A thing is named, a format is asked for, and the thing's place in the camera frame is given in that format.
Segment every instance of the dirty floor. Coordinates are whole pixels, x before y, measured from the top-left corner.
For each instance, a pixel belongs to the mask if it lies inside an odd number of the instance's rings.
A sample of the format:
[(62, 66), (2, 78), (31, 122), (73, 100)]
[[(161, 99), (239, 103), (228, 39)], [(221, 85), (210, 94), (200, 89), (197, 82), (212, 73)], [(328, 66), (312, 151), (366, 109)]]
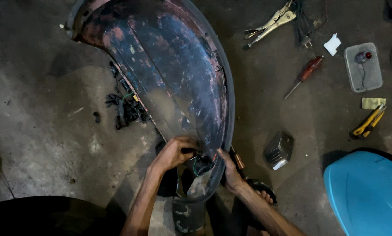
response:
[[(308, 235), (343, 235), (329, 205), (322, 174), (345, 152), (359, 147), (392, 154), (392, 23), (384, 1), (312, 0), (305, 12), (317, 24), (312, 49), (297, 44), (286, 24), (248, 51), (243, 30), (263, 25), (285, 1), (195, 0), (227, 54), (235, 85), (233, 145), (250, 178), (270, 184), (278, 210)], [(160, 141), (151, 123), (117, 131), (114, 92), (106, 54), (71, 41), (59, 28), (73, 0), (0, 1), (0, 201), (25, 196), (71, 196), (127, 212)], [(322, 46), (337, 33), (331, 57)], [(373, 42), (384, 84), (356, 94), (350, 89), (344, 48)], [(323, 67), (283, 101), (309, 59), (324, 55)], [(369, 110), (362, 97), (387, 99), (387, 114), (367, 140), (352, 131)], [(101, 115), (95, 122), (93, 112)], [(280, 130), (295, 139), (291, 161), (273, 171), (261, 154)], [(233, 196), (222, 187), (215, 200), (231, 212)], [(174, 235), (171, 199), (157, 198), (150, 235)]]

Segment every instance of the brass plate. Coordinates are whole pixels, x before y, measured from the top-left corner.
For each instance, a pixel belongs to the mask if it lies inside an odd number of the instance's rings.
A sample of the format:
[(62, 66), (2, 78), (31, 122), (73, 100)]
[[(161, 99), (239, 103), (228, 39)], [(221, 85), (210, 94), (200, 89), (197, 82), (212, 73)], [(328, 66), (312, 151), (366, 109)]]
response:
[(375, 110), (380, 105), (385, 105), (386, 99), (385, 98), (362, 98), (362, 108), (363, 109), (370, 109)]

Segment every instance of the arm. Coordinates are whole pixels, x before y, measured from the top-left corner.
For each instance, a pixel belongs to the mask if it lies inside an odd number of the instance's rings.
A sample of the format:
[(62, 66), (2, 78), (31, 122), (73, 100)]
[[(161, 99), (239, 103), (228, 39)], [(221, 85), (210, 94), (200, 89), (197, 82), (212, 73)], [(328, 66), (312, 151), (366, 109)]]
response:
[(197, 149), (197, 145), (188, 137), (173, 138), (146, 169), (144, 181), (127, 215), (121, 236), (148, 235), (152, 208), (164, 173), (193, 157), (193, 152), (184, 154), (182, 148)]
[(225, 162), (225, 187), (235, 194), (256, 216), (271, 236), (304, 236), (305, 234), (293, 223), (277, 212), (267, 201), (254, 191), (237, 172), (230, 155), (218, 149), (220, 157)]

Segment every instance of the locking pliers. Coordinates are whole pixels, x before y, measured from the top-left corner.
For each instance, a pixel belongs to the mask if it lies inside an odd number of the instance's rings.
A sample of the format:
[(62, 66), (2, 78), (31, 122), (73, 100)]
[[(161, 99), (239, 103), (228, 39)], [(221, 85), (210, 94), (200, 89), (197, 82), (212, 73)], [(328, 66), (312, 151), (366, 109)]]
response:
[(246, 39), (249, 39), (253, 35), (260, 33), (254, 41), (247, 44), (248, 48), (250, 48), (256, 42), (260, 41), (262, 38), (266, 37), (266, 35), (268, 35), (272, 30), (285, 23), (288, 23), (289, 21), (292, 21), (297, 17), (294, 12), (289, 10), (289, 7), (291, 6), (292, 2), (293, 0), (290, 0), (285, 4), (285, 6), (282, 7), (282, 9), (277, 10), (273, 17), (262, 27), (244, 31), (246, 34), (248, 34), (246, 35)]

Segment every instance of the green wire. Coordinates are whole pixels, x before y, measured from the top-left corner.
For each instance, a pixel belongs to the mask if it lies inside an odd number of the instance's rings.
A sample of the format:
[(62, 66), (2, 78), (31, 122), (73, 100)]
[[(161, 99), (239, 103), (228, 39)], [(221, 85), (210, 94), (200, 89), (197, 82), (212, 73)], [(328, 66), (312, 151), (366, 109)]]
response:
[(206, 174), (208, 174), (208, 172), (205, 172), (204, 175), (198, 175), (198, 174), (196, 174), (196, 171), (195, 171), (196, 160), (195, 160), (195, 163), (193, 164), (193, 173), (194, 173), (196, 176), (198, 176), (198, 177), (202, 177), (202, 176), (205, 176)]
[(128, 96), (130, 96), (130, 95), (132, 95), (132, 94), (134, 94), (134, 92), (132, 92), (132, 93), (130, 93), (130, 94), (128, 94), (128, 95), (123, 96), (122, 101), (124, 101), (126, 97), (128, 97)]

